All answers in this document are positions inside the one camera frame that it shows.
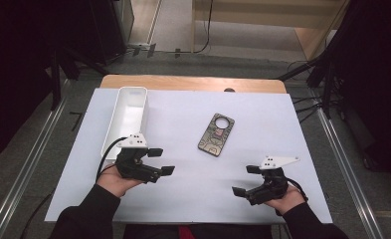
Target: white plastic tray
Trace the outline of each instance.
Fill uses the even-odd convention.
[[[116,139],[137,132],[145,133],[147,117],[147,89],[142,87],[120,88],[102,146],[101,156]],[[115,160],[118,153],[120,153],[120,148],[114,146],[108,153],[106,160]]]

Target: black sleeve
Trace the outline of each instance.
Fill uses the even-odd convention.
[[[307,203],[288,211],[283,218],[288,224],[292,238],[348,239],[334,224],[322,224]]]
[[[111,221],[120,199],[94,185],[79,206],[65,209],[50,238],[112,238]]]

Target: human hand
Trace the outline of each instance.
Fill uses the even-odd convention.
[[[130,188],[137,186],[142,181],[122,178],[115,165],[108,165],[97,180],[97,184],[116,197],[121,197]]]
[[[270,201],[266,201],[264,204],[274,207],[282,215],[285,215],[285,213],[287,213],[289,210],[304,202],[305,201],[299,190],[294,186],[289,185],[285,196],[283,196],[281,199],[273,199]]]

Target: wire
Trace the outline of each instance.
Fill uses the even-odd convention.
[[[313,111],[311,113],[309,113],[306,117],[304,117],[303,119],[301,119],[299,121],[299,123],[302,123],[303,121],[305,121],[306,119],[308,119],[310,116],[312,116],[316,111],[318,111],[318,108],[315,108],[313,109]]]
[[[37,212],[40,210],[40,208],[44,205],[44,203],[46,203],[47,200],[49,200],[49,198],[53,195],[53,193],[55,192],[56,188],[53,189],[49,195],[47,195],[43,201],[40,202],[40,204],[37,206],[37,208],[34,210],[33,214],[31,214],[31,217],[28,219],[28,222],[27,224],[25,225],[25,228],[24,230],[22,231],[22,234],[21,234],[21,237],[20,239],[25,239],[27,237],[27,234],[28,234],[28,228],[30,227],[31,225],[31,222],[34,218],[34,216],[37,214]]]
[[[168,51],[156,51],[156,52],[160,52],[160,53],[170,53],[170,54],[198,54],[198,53],[201,53],[203,52],[207,46],[210,44],[210,27],[211,27],[211,15],[212,15],[212,12],[213,12],[213,2],[214,0],[211,0],[211,3],[210,3],[210,11],[209,11],[209,14],[208,14],[208,27],[207,27],[207,42],[205,43],[204,47],[199,50],[199,51],[195,51],[195,52],[168,52]]]
[[[114,167],[114,166],[115,166],[115,163],[103,168],[102,171],[99,173],[99,176],[101,176],[106,170],[108,170],[109,168]]]
[[[303,189],[301,188],[300,184],[298,184],[296,181],[294,181],[293,179],[288,178],[288,177],[286,178],[286,180],[289,181],[291,184],[293,184],[293,186],[297,187],[297,189],[299,189],[300,194],[301,194],[301,196],[303,197],[303,199],[304,199],[305,201],[307,201],[307,196],[306,196],[306,194],[304,193]]]
[[[292,99],[299,99],[295,102],[293,102],[293,104],[297,104],[297,103],[300,103],[300,102],[304,102],[306,100],[317,100],[317,99],[321,99],[321,97],[315,97],[315,98],[292,98]]]
[[[307,66],[309,66],[310,68],[312,67],[312,66],[310,66],[310,65],[308,64],[308,61],[294,61],[294,62],[291,62],[291,63],[288,65],[287,72],[290,71],[290,68],[291,68],[291,66],[292,66],[293,64],[295,64],[295,63],[301,63],[301,62],[304,62],[304,63],[305,63]],[[294,78],[294,77],[292,77],[292,79],[295,80],[295,81],[300,81],[299,79],[296,79],[296,78]]]
[[[96,176],[96,182],[98,180],[98,178],[101,176],[101,174],[107,169],[105,168],[103,171],[101,171],[101,168],[102,168],[102,165],[104,164],[105,162],[105,159],[107,158],[107,155],[108,153],[111,151],[111,149],[120,141],[123,141],[127,139],[127,137],[120,137],[118,139],[116,139],[114,142],[112,142],[110,144],[110,146],[107,148],[107,150],[105,151],[104,155],[102,156],[101,158],[101,162],[99,163],[99,167],[98,167],[98,170],[97,170],[97,176]]]
[[[321,105],[321,103],[317,103],[317,104],[313,104],[312,106],[308,107],[308,108],[302,108],[302,109],[299,109],[299,110],[296,110],[295,112],[298,114],[298,113],[302,113],[302,112],[305,112],[305,111],[308,111],[310,109],[313,109],[313,108],[319,108]]]

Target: white table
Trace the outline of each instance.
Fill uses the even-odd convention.
[[[56,221],[63,209],[79,205],[94,185],[117,92],[96,89],[46,221]],[[303,187],[321,222],[332,222],[289,95],[148,91],[148,103],[145,137],[149,147],[164,152],[159,158],[145,157],[144,163],[176,168],[155,184],[128,191],[114,221],[283,223],[274,209],[251,206],[232,192],[232,186],[251,189],[262,184],[260,175],[246,172],[246,165],[259,165],[266,155],[280,155],[300,158],[284,167],[285,175]],[[235,120],[219,157],[197,148],[214,113]]]

